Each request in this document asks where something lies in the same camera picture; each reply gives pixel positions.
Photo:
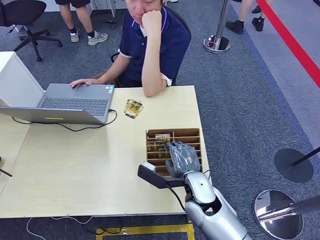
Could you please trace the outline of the person's left hand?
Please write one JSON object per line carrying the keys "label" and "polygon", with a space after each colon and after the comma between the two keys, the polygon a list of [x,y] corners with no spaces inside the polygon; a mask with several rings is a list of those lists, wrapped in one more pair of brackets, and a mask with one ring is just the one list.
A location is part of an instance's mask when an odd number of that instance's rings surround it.
{"label": "person's left hand", "polygon": [[142,16],[143,28],[149,38],[159,38],[162,32],[162,15],[160,10],[152,10]]}

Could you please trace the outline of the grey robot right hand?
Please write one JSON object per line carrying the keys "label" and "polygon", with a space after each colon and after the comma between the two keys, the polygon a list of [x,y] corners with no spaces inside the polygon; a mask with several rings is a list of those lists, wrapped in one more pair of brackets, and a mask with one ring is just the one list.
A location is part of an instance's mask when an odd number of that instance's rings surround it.
{"label": "grey robot right hand", "polygon": [[168,142],[164,147],[170,153],[171,160],[166,160],[166,169],[171,177],[182,178],[188,172],[199,172],[200,162],[195,148],[182,141]]}

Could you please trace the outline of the person's right hand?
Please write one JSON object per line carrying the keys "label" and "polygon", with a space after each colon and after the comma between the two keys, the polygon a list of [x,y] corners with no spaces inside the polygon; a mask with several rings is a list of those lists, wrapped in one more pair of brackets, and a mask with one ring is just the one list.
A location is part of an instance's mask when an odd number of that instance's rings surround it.
{"label": "person's right hand", "polygon": [[99,84],[99,81],[97,79],[94,78],[82,78],[82,79],[78,79],[72,81],[69,84],[71,88],[75,88],[78,85],[94,85],[94,84]]}

